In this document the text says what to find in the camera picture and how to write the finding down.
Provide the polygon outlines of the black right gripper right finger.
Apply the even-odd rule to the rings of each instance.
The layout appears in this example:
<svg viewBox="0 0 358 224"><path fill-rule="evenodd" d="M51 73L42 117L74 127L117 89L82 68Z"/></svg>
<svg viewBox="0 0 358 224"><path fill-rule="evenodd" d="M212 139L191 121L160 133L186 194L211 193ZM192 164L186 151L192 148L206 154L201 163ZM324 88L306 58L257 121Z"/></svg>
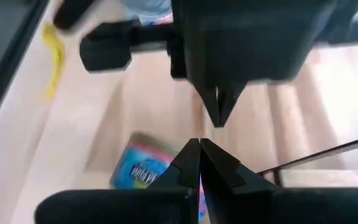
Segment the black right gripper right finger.
<svg viewBox="0 0 358 224"><path fill-rule="evenodd" d="M219 174L224 184L230 190L265 190L277 189L273 183L265 180L261 175L248 169L230 153L216 145L209 139L200 141L206 154L206 160L211 163L215 173Z"/></svg>

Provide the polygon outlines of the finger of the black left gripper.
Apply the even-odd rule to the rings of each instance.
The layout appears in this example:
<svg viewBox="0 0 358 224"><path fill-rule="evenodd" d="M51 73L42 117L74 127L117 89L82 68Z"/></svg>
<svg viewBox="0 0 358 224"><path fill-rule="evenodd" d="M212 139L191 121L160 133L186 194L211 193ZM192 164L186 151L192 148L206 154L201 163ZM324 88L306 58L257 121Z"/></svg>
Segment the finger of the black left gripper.
<svg viewBox="0 0 358 224"><path fill-rule="evenodd" d="M218 90L219 127L225 126L246 83L236 83L227 89Z"/></svg>
<svg viewBox="0 0 358 224"><path fill-rule="evenodd" d="M203 100L214 127L219 127L219 109L216 88L207 88L205 85L199 85L196 89Z"/></svg>

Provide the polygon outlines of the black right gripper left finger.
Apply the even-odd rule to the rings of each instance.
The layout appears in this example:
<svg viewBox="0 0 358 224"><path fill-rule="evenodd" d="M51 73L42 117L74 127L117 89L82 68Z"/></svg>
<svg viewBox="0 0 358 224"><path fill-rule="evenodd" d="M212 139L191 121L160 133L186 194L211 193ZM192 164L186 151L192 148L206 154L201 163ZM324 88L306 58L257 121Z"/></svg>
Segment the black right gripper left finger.
<svg viewBox="0 0 358 224"><path fill-rule="evenodd" d="M198 139L190 139L167 170L155 179L150 188L184 186L198 189L200 186L201 144Z"/></svg>

